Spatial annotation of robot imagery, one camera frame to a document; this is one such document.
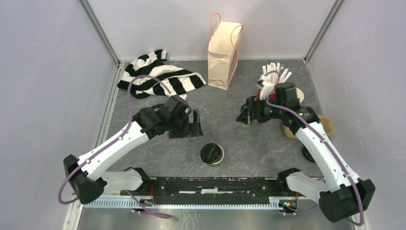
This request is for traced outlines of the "paper takeout bag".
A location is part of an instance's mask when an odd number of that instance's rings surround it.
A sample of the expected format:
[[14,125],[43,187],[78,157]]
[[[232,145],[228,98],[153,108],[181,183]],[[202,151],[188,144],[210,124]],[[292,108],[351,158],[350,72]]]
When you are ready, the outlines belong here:
[[[214,16],[219,16],[216,25]],[[215,12],[210,19],[210,39],[208,44],[208,84],[227,90],[237,68],[240,38],[244,25],[223,21]]]

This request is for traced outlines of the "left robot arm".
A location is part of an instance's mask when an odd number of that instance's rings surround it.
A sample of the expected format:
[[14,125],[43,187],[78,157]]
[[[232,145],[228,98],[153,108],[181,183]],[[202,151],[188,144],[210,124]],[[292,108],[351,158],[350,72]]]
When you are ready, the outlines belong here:
[[58,192],[70,184],[81,204],[95,201],[109,191],[130,190],[145,195],[150,181],[137,170],[110,172],[109,167],[136,147],[156,136],[168,134],[168,138],[203,136],[198,109],[191,109],[180,96],[171,96],[165,103],[139,110],[130,117],[123,129],[95,149],[79,157],[68,155],[63,160],[66,179]]

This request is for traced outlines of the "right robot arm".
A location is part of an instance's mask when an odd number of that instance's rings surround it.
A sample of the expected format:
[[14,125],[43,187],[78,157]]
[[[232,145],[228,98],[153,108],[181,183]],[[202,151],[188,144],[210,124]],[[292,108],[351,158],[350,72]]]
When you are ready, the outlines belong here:
[[262,87],[264,95],[248,97],[236,121],[246,126],[253,121],[265,123],[279,119],[301,141],[321,170],[322,181],[306,176],[297,168],[278,174],[277,191],[288,196],[298,192],[314,201],[331,222],[359,214],[358,226],[364,224],[364,211],[375,192],[373,182],[362,180],[343,160],[328,138],[314,110],[301,106],[293,83],[276,84],[270,92]]

